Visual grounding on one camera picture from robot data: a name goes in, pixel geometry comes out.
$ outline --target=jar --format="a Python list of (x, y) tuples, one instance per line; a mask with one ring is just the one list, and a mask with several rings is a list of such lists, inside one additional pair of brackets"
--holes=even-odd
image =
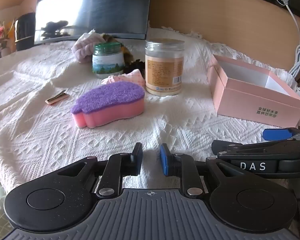
[(153, 39), (146, 41), (146, 90), (156, 96), (181, 92), (184, 41)]
[(94, 46), (92, 71), (98, 78), (120, 75), (125, 66), (120, 42), (100, 43)]

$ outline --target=orange label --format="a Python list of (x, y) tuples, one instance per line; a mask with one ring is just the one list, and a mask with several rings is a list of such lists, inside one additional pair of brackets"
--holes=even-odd
[(180, 89), (183, 58), (155, 58), (146, 56), (146, 85), (151, 90)]

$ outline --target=sponge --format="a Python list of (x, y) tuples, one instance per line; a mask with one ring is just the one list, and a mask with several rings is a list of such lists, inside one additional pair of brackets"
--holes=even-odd
[(141, 86), (126, 81), (115, 82), (79, 97), (71, 113), (78, 128), (95, 128), (141, 114), (144, 98), (145, 91)]

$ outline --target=barcode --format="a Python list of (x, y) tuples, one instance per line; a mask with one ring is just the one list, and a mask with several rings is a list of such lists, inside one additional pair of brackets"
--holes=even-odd
[(181, 82), (181, 76), (173, 78), (172, 84), (175, 85), (175, 84), (178, 84), (180, 82)]

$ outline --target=metal screw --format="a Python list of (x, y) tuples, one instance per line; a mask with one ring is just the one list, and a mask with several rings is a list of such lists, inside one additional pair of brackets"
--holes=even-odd
[(187, 190), (188, 194), (191, 196), (198, 196), (200, 194), (202, 194), (202, 189), (198, 188), (198, 187), (191, 187), (190, 189)]
[(99, 194), (102, 196), (110, 196), (113, 193), (114, 193), (114, 189), (109, 188), (109, 187), (105, 187), (105, 188), (102, 188), (101, 190), (99, 190)]

